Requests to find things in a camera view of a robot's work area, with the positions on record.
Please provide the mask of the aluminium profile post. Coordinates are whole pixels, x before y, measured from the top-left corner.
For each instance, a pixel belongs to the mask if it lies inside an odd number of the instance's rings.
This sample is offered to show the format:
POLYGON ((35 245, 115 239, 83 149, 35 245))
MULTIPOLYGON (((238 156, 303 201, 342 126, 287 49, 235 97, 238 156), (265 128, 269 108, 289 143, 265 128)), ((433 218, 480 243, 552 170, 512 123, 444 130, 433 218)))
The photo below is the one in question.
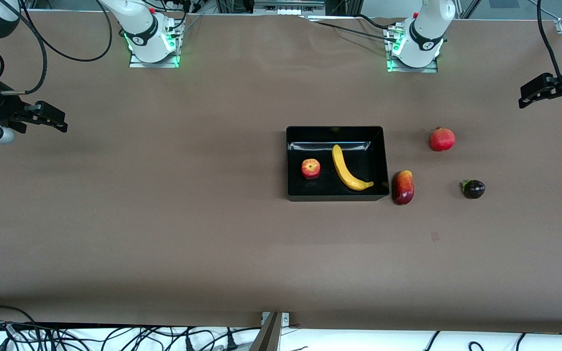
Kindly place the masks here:
POLYGON ((248 351, 278 351, 282 327, 283 313, 268 313, 264 325, 248 351))

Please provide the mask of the black plastic box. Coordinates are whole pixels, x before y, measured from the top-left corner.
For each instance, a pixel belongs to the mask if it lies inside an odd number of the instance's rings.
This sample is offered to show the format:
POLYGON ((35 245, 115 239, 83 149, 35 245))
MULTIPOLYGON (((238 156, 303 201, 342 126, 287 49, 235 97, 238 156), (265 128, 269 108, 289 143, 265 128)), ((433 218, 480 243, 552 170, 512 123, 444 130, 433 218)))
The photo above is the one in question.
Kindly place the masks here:
POLYGON ((287 142, 287 194, 290 201, 376 201, 390 193, 381 126, 289 126, 287 142), (373 186, 362 191, 347 187, 334 167, 332 149, 341 147, 350 173, 373 186), (314 158, 319 177, 307 180, 301 164, 314 158))

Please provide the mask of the yellow banana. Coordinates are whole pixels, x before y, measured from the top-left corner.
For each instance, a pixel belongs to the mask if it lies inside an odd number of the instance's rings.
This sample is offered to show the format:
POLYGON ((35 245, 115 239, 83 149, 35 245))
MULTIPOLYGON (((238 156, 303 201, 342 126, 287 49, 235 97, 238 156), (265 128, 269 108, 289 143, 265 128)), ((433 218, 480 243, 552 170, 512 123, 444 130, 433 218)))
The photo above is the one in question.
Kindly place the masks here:
POLYGON ((346 187, 354 191, 363 191, 373 187, 374 183, 372 181, 363 181, 350 173, 345 163, 343 151, 338 144, 335 144, 334 147, 332 147, 332 159, 334 161, 335 171, 346 187))

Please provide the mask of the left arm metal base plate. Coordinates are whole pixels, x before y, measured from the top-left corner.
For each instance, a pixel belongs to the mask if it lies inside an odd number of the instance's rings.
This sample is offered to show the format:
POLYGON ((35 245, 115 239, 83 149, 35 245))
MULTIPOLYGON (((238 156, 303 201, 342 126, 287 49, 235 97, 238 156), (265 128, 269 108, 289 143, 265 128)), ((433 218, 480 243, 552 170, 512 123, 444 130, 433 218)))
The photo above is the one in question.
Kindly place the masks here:
POLYGON ((403 27, 402 22, 396 22, 395 25, 390 25, 387 29, 383 29, 385 38, 395 39, 396 42, 384 41, 384 48, 386 50, 386 62, 388 72, 395 73, 423 73, 435 74, 439 71, 437 58, 433 58, 432 62, 425 67, 411 67, 404 64, 400 58, 393 54, 393 49, 399 47, 399 41, 403 40, 403 27))

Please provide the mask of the white power strip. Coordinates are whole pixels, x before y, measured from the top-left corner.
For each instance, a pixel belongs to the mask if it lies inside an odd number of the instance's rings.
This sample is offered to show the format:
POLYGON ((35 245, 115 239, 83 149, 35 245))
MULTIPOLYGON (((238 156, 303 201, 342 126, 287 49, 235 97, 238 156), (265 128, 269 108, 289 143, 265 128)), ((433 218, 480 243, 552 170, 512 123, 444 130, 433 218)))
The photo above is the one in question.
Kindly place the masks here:
POLYGON ((253 0, 253 13, 265 15, 325 16, 325 0, 253 0))

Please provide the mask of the dark purple mangosteen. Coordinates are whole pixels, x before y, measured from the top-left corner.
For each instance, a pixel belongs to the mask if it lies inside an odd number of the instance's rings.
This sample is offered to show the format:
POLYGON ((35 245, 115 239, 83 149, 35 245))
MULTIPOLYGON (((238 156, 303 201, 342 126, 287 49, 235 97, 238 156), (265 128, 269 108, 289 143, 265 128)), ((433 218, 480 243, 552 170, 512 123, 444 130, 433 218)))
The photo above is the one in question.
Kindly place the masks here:
POLYGON ((464 197, 470 199, 477 199, 484 195, 486 191, 485 184, 476 179, 464 180, 460 183, 461 191, 464 197))

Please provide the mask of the red yellow mango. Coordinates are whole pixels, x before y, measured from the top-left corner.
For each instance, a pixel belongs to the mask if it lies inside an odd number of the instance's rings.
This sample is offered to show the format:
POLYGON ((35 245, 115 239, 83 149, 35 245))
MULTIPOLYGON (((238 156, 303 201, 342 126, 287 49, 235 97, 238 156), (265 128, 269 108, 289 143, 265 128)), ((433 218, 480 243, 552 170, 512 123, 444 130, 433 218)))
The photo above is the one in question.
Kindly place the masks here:
POLYGON ((393 202, 397 205, 409 204, 415 195, 413 174, 409 170, 399 171, 392 180, 393 202))

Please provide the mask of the red yellow apple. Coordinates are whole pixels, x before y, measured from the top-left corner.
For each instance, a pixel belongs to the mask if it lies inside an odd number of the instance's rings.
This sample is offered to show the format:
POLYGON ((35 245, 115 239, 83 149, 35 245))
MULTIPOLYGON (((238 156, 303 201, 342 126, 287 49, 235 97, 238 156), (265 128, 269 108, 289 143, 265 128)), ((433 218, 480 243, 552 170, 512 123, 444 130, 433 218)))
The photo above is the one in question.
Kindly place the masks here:
POLYGON ((321 163, 316 158, 306 158, 301 163, 301 175, 306 180, 313 180, 321 175, 321 163))

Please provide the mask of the small metal bracket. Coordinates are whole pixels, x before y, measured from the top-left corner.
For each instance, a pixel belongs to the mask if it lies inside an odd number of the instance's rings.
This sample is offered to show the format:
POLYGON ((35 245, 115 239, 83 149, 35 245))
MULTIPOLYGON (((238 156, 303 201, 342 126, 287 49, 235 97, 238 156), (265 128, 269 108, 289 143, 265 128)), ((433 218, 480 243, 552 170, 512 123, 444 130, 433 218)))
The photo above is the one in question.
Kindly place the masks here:
MULTIPOLYGON (((261 313, 261 326, 263 326, 266 322, 267 319, 271 316, 271 312, 263 312, 261 313)), ((282 328, 287 328, 290 326, 290 313, 288 312, 281 312, 281 318, 282 318, 282 322, 281 322, 281 327, 282 328)))

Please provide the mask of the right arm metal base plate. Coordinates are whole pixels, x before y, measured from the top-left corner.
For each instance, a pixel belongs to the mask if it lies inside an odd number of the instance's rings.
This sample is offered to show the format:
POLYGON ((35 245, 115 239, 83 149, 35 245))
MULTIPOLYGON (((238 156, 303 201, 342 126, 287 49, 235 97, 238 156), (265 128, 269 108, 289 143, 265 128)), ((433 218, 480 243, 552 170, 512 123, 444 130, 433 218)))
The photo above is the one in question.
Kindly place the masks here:
POLYGON ((129 67, 177 68, 180 66, 183 22, 172 18, 154 17, 149 29, 142 33, 125 31, 131 51, 129 67))

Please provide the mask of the table cover sheet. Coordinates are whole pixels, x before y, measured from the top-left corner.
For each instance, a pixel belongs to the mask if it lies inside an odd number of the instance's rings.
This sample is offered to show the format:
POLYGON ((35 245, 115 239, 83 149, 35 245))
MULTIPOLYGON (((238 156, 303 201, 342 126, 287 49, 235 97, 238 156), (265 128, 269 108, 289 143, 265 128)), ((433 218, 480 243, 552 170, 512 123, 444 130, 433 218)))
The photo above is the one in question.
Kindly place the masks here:
POLYGON ((295 16, 203 16, 181 65, 49 57, 0 146, 0 304, 40 321, 562 332, 562 101, 532 20, 456 20, 435 74, 295 16), (408 205, 292 202, 288 126, 381 126, 408 205), (456 144, 433 151, 448 128, 456 144), (486 186, 477 199, 460 184, 486 186))

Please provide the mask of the red pomegranate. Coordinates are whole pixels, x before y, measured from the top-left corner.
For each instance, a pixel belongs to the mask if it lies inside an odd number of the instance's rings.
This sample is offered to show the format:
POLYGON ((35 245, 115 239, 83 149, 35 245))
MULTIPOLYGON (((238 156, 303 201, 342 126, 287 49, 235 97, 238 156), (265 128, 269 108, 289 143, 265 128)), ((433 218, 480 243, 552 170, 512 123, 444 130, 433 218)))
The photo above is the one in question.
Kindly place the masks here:
POLYGON ((454 132, 448 128, 437 127, 429 137, 429 146, 433 151, 450 150, 456 144, 454 132))

